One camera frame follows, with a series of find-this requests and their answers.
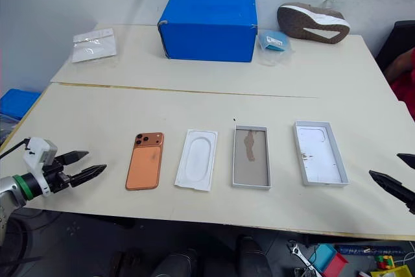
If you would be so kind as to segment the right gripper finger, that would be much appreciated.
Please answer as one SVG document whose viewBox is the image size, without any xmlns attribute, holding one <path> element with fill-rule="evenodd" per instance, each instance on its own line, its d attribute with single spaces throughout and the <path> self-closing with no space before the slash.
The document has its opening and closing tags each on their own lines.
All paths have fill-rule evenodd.
<svg viewBox="0 0 415 277">
<path fill-rule="evenodd" d="M 372 170 L 369 170 L 369 175 L 381 188 L 406 205 L 414 204 L 414 192 L 403 186 L 400 181 L 384 173 Z"/>
<path fill-rule="evenodd" d="M 397 157 L 404 161 L 409 167 L 415 168 L 415 155 L 408 153 L 398 153 Z"/>
</svg>

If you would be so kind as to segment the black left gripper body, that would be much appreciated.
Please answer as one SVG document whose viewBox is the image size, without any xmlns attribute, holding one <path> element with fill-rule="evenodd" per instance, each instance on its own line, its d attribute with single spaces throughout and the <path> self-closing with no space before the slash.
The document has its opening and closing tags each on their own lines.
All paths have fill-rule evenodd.
<svg viewBox="0 0 415 277">
<path fill-rule="evenodd" d="M 67 156 L 56 157 L 52 164 L 42 167 L 43 177 L 45 178 L 52 193 L 57 193 L 69 187 L 70 176 L 64 174 L 64 166 L 68 165 Z"/>
</svg>

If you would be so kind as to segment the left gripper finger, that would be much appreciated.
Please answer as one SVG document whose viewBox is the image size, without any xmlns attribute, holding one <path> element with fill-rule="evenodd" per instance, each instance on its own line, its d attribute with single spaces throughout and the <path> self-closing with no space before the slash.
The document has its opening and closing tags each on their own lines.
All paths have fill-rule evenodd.
<svg viewBox="0 0 415 277">
<path fill-rule="evenodd" d="M 78 162 L 83 157 L 88 155 L 88 151 L 71 151 L 62 155 L 59 155 L 59 162 L 62 165 L 70 165 L 72 163 Z"/>
<path fill-rule="evenodd" d="M 87 169 L 82 170 L 79 174 L 71 176 L 70 185 L 71 187 L 77 187 L 97 176 L 99 176 L 107 167 L 106 164 L 93 165 Z"/>
</svg>

